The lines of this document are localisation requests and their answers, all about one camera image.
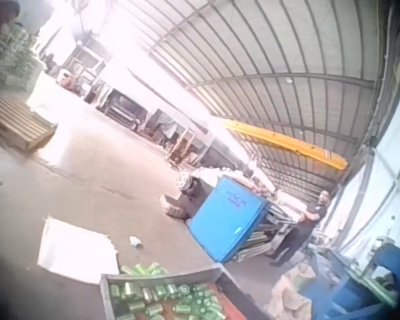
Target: yellow crane beam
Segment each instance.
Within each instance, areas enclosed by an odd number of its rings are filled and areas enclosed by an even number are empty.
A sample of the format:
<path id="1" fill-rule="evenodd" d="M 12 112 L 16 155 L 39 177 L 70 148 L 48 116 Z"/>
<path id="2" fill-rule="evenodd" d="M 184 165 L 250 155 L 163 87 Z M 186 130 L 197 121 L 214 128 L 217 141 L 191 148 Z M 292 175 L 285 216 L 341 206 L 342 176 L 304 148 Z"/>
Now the yellow crane beam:
<path id="1" fill-rule="evenodd" d="M 227 129 L 240 132 L 245 135 L 264 140 L 266 142 L 270 142 L 274 145 L 279 145 L 288 150 L 300 153 L 302 155 L 330 165 L 331 167 L 338 170 L 344 170 L 348 166 L 347 160 L 342 158 L 337 153 L 320 148 L 316 145 L 312 145 L 308 142 L 234 120 L 222 119 L 222 121 L 223 126 Z"/>

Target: green metal can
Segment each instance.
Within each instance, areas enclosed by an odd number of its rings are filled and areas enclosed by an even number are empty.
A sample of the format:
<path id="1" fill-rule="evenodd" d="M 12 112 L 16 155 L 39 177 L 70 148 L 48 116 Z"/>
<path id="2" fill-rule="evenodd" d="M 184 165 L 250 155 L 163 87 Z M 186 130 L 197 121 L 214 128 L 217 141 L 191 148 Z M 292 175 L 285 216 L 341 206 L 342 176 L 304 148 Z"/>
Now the green metal can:
<path id="1" fill-rule="evenodd" d="M 211 296 L 215 295 L 216 292 L 213 289 L 208 289 L 208 290 L 204 290 L 203 294 L 205 295 L 205 297 L 211 297 Z"/>
<path id="2" fill-rule="evenodd" d="M 215 314 L 216 320 L 219 320 L 219 319 L 226 319 L 226 318 L 227 318 L 227 316 L 226 316 L 226 315 L 224 314 L 224 312 L 222 312 L 222 311 L 214 310 L 214 309 L 209 309 L 209 311 L 210 311 L 211 313 L 214 313 L 214 314 Z"/>
<path id="3" fill-rule="evenodd" d="M 135 298 L 142 297 L 140 288 L 137 285 L 130 283 L 130 282 L 125 283 L 123 292 L 124 292 L 126 298 L 128 298 L 128 299 L 135 299 Z"/>
<path id="4" fill-rule="evenodd" d="M 207 285 L 206 284 L 200 284 L 200 285 L 194 285 L 193 286 L 193 291 L 202 291 L 207 289 Z"/>
<path id="5" fill-rule="evenodd" d="M 128 315 L 117 317 L 115 320 L 135 320 L 135 315 L 133 313 L 129 313 Z"/>
<path id="6" fill-rule="evenodd" d="M 186 295 L 182 297 L 182 302 L 183 303 L 191 303 L 193 302 L 194 296 L 193 295 Z"/>
<path id="7" fill-rule="evenodd" d="M 214 312 L 208 312 L 203 316 L 204 320 L 218 320 L 216 313 Z"/>
<path id="8" fill-rule="evenodd" d="M 203 316 L 206 313 L 206 308 L 202 305 L 192 305 L 191 306 L 191 314 Z"/>
<path id="9" fill-rule="evenodd" d="M 134 269 L 138 274 L 140 275 L 149 275 L 148 270 L 142 266 L 142 264 L 138 263 L 136 266 L 134 266 Z"/>
<path id="10" fill-rule="evenodd" d="M 178 291 L 182 295 L 189 295 L 191 290 L 189 288 L 189 285 L 180 285 Z"/>
<path id="11" fill-rule="evenodd" d="M 121 270 L 121 272 L 127 273 L 128 275 L 139 275 L 138 272 L 136 272 L 135 270 L 129 268 L 126 265 L 122 265 L 120 270 Z"/>
<path id="12" fill-rule="evenodd" d="M 147 269 L 148 273 L 151 274 L 154 270 L 160 268 L 160 264 L 153 262 Z"/>
<path id="13" fill-rule="evenodd" d="M 151 294 L 153 295 L 153 301 L 159 302 L 160 297 L 156 294 L 155 290 L 151 290 Z"/>
<path id="14" fill-rule="evenodd" d="M 191 312 L 191 306 L 190 305 L 174 305 L 173 310 L 176 313 L 189 314 Z"/>
<path id="15" fill-rule="evenodd" d="M 161 268 L 152 270 L 151 275 L 164 275 L 165 272 Z"/>
<path id="16" fill-rule="evenodd" d="M 176 285 L 166 285 L 168 294 L 175 295 L 178 293 L 178 287 Z"/>
<path id="17" fill-rule="evenodd" d="M 206 306 L 206 307 L 210 306 L 212 303 L 213 303 L 213 302 L 212 302 L 212 300 L 210 300 L 210 299 L 204 299 L 204 300 L 203 300 L 203 304 L 204 304 L 204 306 Z"/>
<path id="18" fill-rule="evenodd" d="M 148 288 L 142 288 L 142 298 L 146 304 L 151 303 L 153 300 L 153 294 L 151 293 L 151 290 Z"/>
<path id="19" fill-rule="evenodd" d="M 155 315 L 155 316 L 149 318 L 149 320 L 165 320 L 165 318 L 162 315 Z"/>
<path id="20" fill-rule="evenodd" d="M 219 303 L 219 299 L 218 299 L 218 297 L 217 297 L 216 295 L 212 295 L 211 297 L 209 297 L 209 299 L 210 299 L 212 302 Z"/>
<path id="21" fill-rule="evenodd" d="M 156 303 L 154 305 L 150 305 L 146 308 L 145 314 L 150 317 L 154 315 L 158 315 L 163 312 L 163 306 L 160 303 Z"/>
<path id="22" fill-rule="evenodd" d="M 217 310 L 217 311 L 222 311 L 222 306 L 218 303 L 212 303 L 207 306 L 209 310 Z"/>
<path id="23" fill-rule="evenodd" d="M 120 287 L 118 285 L 110 285 L 109 290 L 112 297 L 120 297 Z"/>
<path id="24" fill-rule="evenodd" d="M 154 291 L 160 299 L 167 296 L 167 290 L 164 285 L 156 285 Z"/>
<path id="25" fill-rule="evenodd" d="M 142 301 L 136 301 L 136 302 L 129 302 L 127 304 L 129 306 L 129 310 L 133 313 L 139 312 L 145 309 L 145 303 Z"/>

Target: black pants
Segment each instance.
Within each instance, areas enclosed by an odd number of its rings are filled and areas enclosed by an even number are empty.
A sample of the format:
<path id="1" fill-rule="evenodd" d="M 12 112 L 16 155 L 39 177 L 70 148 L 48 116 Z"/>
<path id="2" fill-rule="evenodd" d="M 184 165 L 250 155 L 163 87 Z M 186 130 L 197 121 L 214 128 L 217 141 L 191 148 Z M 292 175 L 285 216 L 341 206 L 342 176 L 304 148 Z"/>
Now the black pants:
<path id="1" fill-rule="evenodd" d="M 296 251 L 299 250 L 299 248 L 301 248 L 302 244 L 304 244 L 304 242 L 306 242 L 306 240 L 309 238 L 309 235 L 310 233 L 300 232 L 300 230 L 298 230 L 297 228 L 293 228 L 289 231 L 288 234 L 286 234 L 286 237 L 283 239 L 280 246 L 273 252 L 270 258 L 278 258 L 278 256 L 284 250 L 289 248 L 289 250 L 284 252 L 283 256 L 276 263 L 277 266 L 282 266 L 285 262 L 288 262 L 288 260 L 293 257 L 293 255 Z"/>

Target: wooden pallet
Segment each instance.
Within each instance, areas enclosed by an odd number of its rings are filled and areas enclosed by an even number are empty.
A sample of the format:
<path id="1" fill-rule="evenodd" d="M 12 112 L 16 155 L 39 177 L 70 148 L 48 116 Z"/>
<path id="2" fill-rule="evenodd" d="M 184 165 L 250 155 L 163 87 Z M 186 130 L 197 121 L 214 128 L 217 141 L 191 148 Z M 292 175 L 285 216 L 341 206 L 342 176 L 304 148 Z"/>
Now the wooden pallet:
<path id="1" fill-rule="evenodd" d="M 30 151 L 55 133 L 57 126 L 49 126 L 15 97 L 0 96 L 0 135 L 10 145 Z"/>

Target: black t-shirt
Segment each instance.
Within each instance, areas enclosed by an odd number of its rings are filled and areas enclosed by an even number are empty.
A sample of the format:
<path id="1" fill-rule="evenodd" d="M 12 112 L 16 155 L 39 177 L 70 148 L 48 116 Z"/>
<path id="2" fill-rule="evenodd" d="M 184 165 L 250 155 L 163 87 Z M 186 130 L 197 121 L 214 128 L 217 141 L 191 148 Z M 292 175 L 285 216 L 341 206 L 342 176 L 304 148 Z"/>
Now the black t-shirt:
<path id="1" fill-rule="evenodd" d="M 327 206 L 322 203 L 310 203 L 307 206 L 307 211 L 310 213 L 316 213 L 320 216 L 319 220 L 312 221 L 305 218 L 304 221 L 298 222 L 297 228 L 302 233 L 310 234 L 314 227 L 326 216 Z"/>

